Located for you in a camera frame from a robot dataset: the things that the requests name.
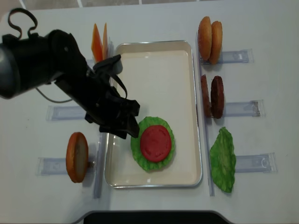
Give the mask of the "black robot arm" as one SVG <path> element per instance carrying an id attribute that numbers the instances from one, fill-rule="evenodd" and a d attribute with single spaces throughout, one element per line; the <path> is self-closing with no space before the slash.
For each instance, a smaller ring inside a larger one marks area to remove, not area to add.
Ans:
<path id="1" fill-rule="evenodd" d="M 54 30 L 46 37 L 32 34 L 19 40 L 5 35 L 0 45 L 0 95 L 11 99 L 44 84 L 54 83 L 86 112 L 100 131 L 123 139 L 138 137 L 137 101 L 122 97 L 110 84 L 123 86 L 118 74 L 121 56 L 89 67 L 71 34 Z"/>

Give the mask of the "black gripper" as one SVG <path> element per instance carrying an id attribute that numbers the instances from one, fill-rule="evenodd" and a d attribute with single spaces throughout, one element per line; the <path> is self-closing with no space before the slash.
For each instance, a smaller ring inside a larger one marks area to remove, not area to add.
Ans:
<path id="1" fill-rule="evenodd" d="M 96 83 L 95 112 L 88 112 L 101 133 L 110 133 L 125 139 L 129 134 L 138 138 L 140 127 L 136 121 L 140 105 L 129 100 L 128 91 L 118 77 L 122 72 L 121 56 L 116 55 L 96 63 L 86 76 Z"/>

